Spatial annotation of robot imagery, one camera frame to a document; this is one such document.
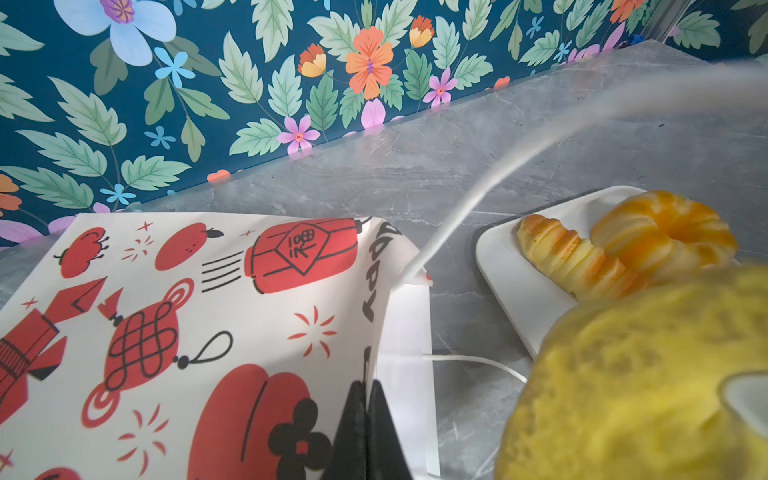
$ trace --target flower center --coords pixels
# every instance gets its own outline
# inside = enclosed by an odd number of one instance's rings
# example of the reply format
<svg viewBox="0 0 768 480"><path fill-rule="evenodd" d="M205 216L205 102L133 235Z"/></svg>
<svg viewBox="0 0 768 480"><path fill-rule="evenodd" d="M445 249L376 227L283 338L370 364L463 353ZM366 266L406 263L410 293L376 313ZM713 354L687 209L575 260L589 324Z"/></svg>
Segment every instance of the flower center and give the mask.
<svg viewBox="0 0 768 480"><path fill-rule="evenodd" d="M306 442L306 440L299 440L296 442L296 454L297 455L306 455L307 452L310 450L310 445Z"/></svg>
<svg viewBox="0 0 768 480"><path fill-rule="evenodd" d="M116 23L132 23L136 11L134 10L134 3L132 0L99 0L101 6L104 8L104 13L107 14L113 22Z"/></svg>

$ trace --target white plate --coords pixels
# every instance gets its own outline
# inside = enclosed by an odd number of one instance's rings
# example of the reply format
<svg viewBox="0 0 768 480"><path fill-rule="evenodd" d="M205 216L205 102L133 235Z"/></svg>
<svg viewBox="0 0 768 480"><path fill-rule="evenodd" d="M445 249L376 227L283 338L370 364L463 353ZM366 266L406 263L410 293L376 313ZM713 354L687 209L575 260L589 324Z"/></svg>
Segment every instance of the white plate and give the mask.
<svg viewBox="0 0 768 480"><path fill-rule="evenodd" d="M613 207L643 192L641 188L617 185L535 213L557 218L565 228L589 238L592 227ZM520 220L483 233L475 248L475 258L525 348L536 358L541 341L554 322L578 303L525 258L517 239Z"/></svg>

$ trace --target gray marble table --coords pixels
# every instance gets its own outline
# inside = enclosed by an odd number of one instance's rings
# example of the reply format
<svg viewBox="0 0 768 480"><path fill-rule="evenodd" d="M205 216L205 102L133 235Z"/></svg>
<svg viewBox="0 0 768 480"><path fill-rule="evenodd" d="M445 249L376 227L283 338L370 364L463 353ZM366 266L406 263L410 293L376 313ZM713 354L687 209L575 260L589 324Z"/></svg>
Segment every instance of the gray marble table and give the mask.
<svg viewBox="0 0 768 480"><path fill-rule="evenodd" d="M683 52L645 42L141 209L374 215L420 246L488 166L540 121L610 85L701 65ZM741 260L768 260L766 120L719 112L610 121L544 152L495 188L427 265L435 281L435 352L485 356L530 372L531 358L475 265L475 241L488 225L589 191L630 184L703 201L730 223L742 245ZM0 253L0 303L53 241L44 238ZM491 478L499 438L522 385L489 366L447 362L435 365L435 388L443 478Z"/></svg>

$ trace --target light blue flower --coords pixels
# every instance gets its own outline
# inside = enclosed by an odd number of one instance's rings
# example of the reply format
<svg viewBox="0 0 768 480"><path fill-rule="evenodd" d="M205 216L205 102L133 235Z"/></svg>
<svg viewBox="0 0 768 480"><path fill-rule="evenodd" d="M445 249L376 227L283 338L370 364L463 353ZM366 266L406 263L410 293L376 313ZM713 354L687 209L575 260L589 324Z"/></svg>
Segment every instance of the light blue flower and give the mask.
<svg viewBox="0 0 768 480"><path fill-rule="evenodd" d="M187 63L187 53L180 51L176 54L173 61L170 59L170 55L165 48L155 47L154 54L166 65L167 67L158 68L154 71L154 76L157 78L166 78L168 75L173 74L174 85L176 88L181 88L181 75L184 78L194 78L194 72L189 71L186 68L182 68L182 65Z"/></svg>
<svg viewBox="0 0 768 480"><path fill-rule="evenodd" d="M127 199L128 198L136 198L136 194L125 193L124 190L125 190L125 187L123 187L120 184L115 184L114 185L114 192L112 190L107 190L106 188L102 188L99 191L102 192L104 195L111 195L107 199L107 203L108 204L111 204L112 202L116 202L116 201L119 200L121 204L128 205L128 200Z"/></svg>
<svg viewBox="0 0 768 480"><path fill-rule="evenodd" d="M568 42L568 45L566 45L565 43L560 44L560 47L558 48L558 53L554 56L555 61L563 61L563 57L565 55L568 55L568 52L570 52L570 50L568 50L568 47L571 46L571 43L573 43L572 40Z"/></svg>
<svg viewBox="0 0 768 480"><path fill-rule="evenodd" d="M165 147L166 150L170 150L170 145L168 144L169 141L176 141L176 138L174 137L164 137L165 135L165 128L162 128L160 125L158 125L155 128L156 134L153 134L150 131L145 131L144 134L147 135L149 138L154 138L152 143L153 147L156 147L159 144L163 144L163 147Z"/></svg>
<svg viewBox="0 0 768 480"><path fill-rule="evenodd" d="M195 0L184 0L184 3L189 5L192 8L197 8L197 2ZM181 4L181 0L174 0L174 13L176 16L181 15L184 13L184 6Z"/></svg>
<svg viewBox="0 0 768 480"><path fill-rule="evenodd" d="M528 35L530 38L533 38L533 36L536 34L537 31L541 31L541 23L544 21L544 16L541 17L534 17L531 21L531 24L533 25L528 29L527 32L525 32L526 35Z"/></svg>

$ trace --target black flower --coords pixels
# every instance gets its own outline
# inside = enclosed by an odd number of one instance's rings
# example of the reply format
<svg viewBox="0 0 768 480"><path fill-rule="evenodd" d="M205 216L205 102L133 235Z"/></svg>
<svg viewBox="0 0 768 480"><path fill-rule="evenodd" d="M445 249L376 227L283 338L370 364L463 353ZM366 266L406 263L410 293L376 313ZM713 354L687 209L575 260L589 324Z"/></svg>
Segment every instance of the black flower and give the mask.
<svg viewBox="0 0 768 480"><path fill-rule="evenodd" d="M293 423L280 423L270 433L270 451L280 457L277 480L305 480L304 467L325 468L331 459L331 442L312 432L317 422L317 404L304 399L293 409Z"/></svg>

